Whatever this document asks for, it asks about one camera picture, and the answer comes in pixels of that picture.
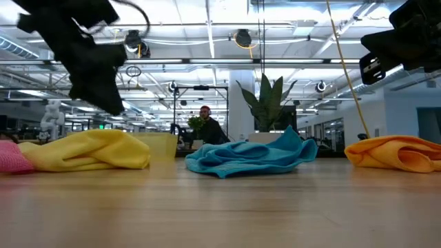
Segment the desk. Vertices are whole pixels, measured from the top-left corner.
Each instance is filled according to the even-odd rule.
[[[221,180],[151,170],[0,175],[1,248],[439,247],[441,174],[353,169]]]

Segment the white column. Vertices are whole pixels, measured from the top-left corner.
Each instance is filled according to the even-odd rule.
[[[237,81],[245,90],[254,93],[254,72],[252,70],[231,70],[229,72],[229,135],[240,141],[240,135],[247,139],[254,133],[254,117],[249,111]]]

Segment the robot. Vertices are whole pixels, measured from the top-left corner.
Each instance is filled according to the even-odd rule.
[[[59,126],[64,125],[64,113],[60,112],[61,102],[50,100],[41,119],[39,140],[41,142],[55,141],[58,139]]]

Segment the green plant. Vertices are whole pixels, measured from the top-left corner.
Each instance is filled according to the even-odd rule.
[[[188,126],[196,132],[196,138],[201,139],[201,128],[204,126],[205,120],[199,116],[192,116],[188,119]]]
[[[242,90],[243,98],[247,102],[248,107],[251,110],[251,114],[258,121],[259,132],[269,132],[274,122],[280,118],[280,113],[282,111],[282,106],[280,106],[280,103],[288,97],[289,92],[297,81],[294,81],[289,86],[289,89],[282,93],[282,76],[274,81],[274,84],[271,87],[267,76],[262,74],[259,100],[257,100],[256,96],[254,96],[254,93],[244,90],[242,85],[238,81],[236,82],[239,84],[239,87]]]

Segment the orange cloth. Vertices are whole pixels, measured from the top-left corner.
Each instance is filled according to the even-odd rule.
[[[382,136],[350,145],[347,158],[356,167],[441,171],[441,145],[413,136]]]

